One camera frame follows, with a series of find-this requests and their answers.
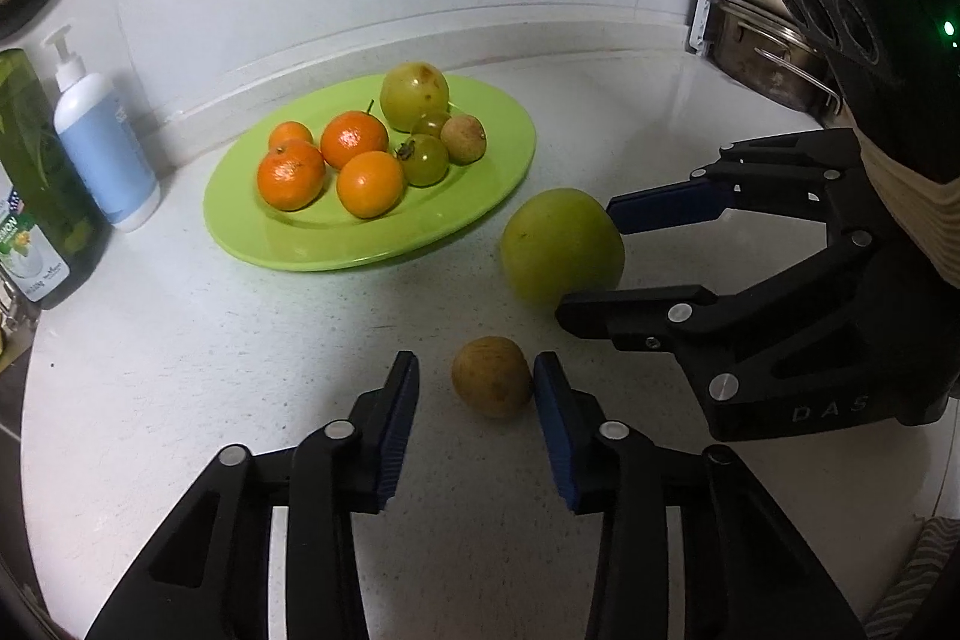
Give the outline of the green apple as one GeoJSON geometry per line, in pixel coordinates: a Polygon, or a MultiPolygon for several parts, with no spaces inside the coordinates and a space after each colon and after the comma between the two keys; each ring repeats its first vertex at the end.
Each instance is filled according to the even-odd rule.
{"type": "Polygon", "coordinates": [[[619,286],[625,244],[596,198],[576,188],[553,188],[512,214],[501,234],[500,257],[516,298],[553,312],[568,294],[619,286]]]}

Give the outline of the brown longan fruit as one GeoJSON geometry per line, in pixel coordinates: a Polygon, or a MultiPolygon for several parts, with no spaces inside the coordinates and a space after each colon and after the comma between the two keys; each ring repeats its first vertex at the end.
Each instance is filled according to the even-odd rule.
{"type": "Polygon", "coordinates": [[[482,159],[487,152],[487,133],[482,122],[468,113],[451,115],[441,128],[441,143],[449,159],[458,166],[468,166],[482,159]]]}
{"type": "Polygon", "coordinates": [[[451,364],[454,392],[475,413],[517,416],[532,398],[532,374],[523,349],[504,336],[483,336],[460,347],[451,364]]]}

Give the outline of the small green fruit with calyx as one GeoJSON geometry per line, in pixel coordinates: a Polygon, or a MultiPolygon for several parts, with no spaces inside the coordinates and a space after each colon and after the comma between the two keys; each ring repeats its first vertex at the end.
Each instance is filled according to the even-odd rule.
{"type": "Polygon", "coordinates": [[[416,133],[398,147],[395,156],[412,187],[432,187],[449,172],[448,148],[436,136],[416,133]]]}

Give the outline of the small oval orange fruit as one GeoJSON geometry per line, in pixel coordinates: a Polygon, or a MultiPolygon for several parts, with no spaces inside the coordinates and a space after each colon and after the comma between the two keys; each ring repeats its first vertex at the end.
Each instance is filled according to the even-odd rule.
{"type": "Polygon", "coordinates": [[[386,151],[361,152],[337,175],[338,199],[359,220],[374,220],[391,211],[404,191],[404,169],[386,151]]]}

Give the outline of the yellow-green guava fruit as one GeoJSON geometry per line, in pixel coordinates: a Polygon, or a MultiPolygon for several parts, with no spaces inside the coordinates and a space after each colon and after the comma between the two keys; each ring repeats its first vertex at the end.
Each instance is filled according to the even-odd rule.
{"type": "Polygon", "coordinates": [[[423,115],[448,110],[448,81],[432,64],[405,62],[387,71],[381,83],[379,105],[387,124],[409,133],[423,115]]]}

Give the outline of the stemmed orange tangerine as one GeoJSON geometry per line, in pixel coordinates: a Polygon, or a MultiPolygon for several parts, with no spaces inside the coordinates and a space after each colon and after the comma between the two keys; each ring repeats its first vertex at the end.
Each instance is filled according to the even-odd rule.
{"type": "Polygon", "coordinates": [[[387,146],[389,131],[371,113],[371,106],[339,113],[320,133],[320,152],[335,170],[342,170],[358,154],[386,151],[387,146]]]}

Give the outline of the large orange tangerine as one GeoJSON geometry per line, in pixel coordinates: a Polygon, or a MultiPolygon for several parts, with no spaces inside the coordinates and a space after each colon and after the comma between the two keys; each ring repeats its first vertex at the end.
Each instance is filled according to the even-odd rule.
{"type": "Polygon", "coordinates": [[[257,167],[260,198],[280,211],[306,208],[320,197],[324,184],[322,152],[304,140],[285,140],[272,146],[257,167]]]}

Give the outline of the smooth orange kumquat fruit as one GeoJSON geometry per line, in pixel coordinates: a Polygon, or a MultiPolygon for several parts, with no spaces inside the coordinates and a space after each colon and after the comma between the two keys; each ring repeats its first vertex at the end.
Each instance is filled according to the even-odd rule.
{"type": "Polygon", "coordinates": [[[270,131],[270,136],[268,136],[268,146],[270,148],[278,148],[290,142],[304,142],[312,145],[314,143],[313,132],[306,125],[296,120],[285,120],[270,131]]]}

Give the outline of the lime green plate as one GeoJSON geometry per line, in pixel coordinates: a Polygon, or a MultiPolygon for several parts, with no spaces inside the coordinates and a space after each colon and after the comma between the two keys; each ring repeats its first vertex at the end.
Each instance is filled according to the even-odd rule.
{"type": "Polygon", "coordinates": [[[475,115],[487,132],[480,161],[449,169],[444,181],[409,188],[402,202],[381,218],[363,221],[343,208],[335,174],[314,203],[283,213],[262,201],[256,170],[267,154],[270,131],[298,120],[319,133],[345,110],[381,112],[381,74],[324,86],[267,113],[223,154],[203,195],[208,234],[224,252],[251,265],[281,271],[335,271],[395,259],[466,229],[501,205],[526,177],[537,131],[527,110],[506,92],[483,81],[451,74],[451,106],[475,115]]]}

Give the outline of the green dish soap bottle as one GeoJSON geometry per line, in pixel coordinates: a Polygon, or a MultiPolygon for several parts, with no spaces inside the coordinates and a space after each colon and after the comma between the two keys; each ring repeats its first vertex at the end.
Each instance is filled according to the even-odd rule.
{"type": "Polygon", "coordinates": [[[2,53],[2,271],[26,301],[52,308],[86,283],[110,227],[53,128],[24,50],[2,53]]]}

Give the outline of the white blue pump bottle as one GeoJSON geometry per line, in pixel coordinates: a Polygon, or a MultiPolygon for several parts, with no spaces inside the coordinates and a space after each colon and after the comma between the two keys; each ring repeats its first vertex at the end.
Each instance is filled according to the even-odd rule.
{"type": "Polygon", "coordinates": [[[70,25],[60,26],[44,39],[44,46],[57,53],[59,101],[53,109],[53,128],[107,222],[132,232],[160,206],[160,182],[116,86],[105,74],[91,73],[83,58],[71,50],[70,30],[70,25]]]}

